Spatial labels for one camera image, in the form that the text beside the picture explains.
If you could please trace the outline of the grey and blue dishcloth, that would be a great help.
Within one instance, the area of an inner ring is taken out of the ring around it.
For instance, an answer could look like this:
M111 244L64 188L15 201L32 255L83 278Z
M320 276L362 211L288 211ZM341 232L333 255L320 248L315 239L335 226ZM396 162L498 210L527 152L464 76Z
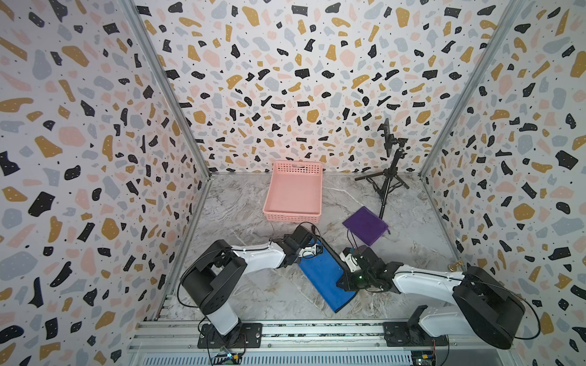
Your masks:
M326 245L313 236L310 236L309 243L317 245L318 249L315 254L303 254L298 265L326 304L337 314L356 297L357 292L345 291L337 286L337 282L344 277L344 271Z

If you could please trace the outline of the purple square dishcloth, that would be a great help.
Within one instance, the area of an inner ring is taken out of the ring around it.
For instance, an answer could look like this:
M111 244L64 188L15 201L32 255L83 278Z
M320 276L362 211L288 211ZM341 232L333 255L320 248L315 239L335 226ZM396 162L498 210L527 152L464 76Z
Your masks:
M388 224L364 206L343 221L343 225L367 246L389 231Z

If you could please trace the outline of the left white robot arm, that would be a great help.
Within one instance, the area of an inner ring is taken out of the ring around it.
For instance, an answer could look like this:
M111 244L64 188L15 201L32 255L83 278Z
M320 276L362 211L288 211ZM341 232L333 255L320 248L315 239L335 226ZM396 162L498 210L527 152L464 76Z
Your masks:
M241 332L242 321L229 298L242 277L287 268L323 252L324 241L315 225L308 229L299 224L293 233L254 246L232 246L219 239L184 271L178 288L191 297L216 334L223 339L234 338Z

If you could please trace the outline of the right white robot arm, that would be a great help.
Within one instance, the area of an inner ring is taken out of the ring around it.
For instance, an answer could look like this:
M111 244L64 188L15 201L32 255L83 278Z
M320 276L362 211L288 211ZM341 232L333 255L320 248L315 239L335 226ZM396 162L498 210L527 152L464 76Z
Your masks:
M384 262L368 246L346 248L334 260L342 270L337 279L341 290L414 294L444 303L417 307L391 333L391 340L401 345L469 335L496 349L510 349L525 314L520 298L479 267L455 272L424 270Z

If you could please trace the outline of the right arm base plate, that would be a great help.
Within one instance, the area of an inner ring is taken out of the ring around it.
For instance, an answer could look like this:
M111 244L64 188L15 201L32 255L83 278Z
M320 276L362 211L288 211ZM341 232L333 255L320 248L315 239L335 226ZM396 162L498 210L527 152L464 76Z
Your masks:
M385 322L382 327L388 347L443 347L449 344L446 336L432 337L418 324L410 326L407 322Z

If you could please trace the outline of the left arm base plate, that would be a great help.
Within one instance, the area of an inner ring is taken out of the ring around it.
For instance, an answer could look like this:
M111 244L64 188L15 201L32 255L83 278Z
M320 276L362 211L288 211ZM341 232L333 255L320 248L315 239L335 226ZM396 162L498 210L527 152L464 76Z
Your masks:
M227 335L221 335L212 324L201 327L199 349L259 349L262 341L262 323L238 323Z

